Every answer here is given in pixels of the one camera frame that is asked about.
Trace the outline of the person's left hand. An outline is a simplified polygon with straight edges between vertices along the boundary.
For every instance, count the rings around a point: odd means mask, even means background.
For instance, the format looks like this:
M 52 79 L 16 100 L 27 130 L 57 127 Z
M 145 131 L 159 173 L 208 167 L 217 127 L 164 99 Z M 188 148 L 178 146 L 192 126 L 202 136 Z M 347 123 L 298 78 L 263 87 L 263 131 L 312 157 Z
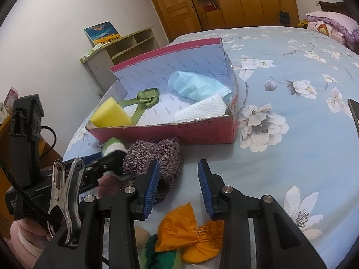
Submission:
M 8 245 L 24 268 L 33 268 L 51 240 L 47 229 L 35 220 L 25 218 L 12 223 Z

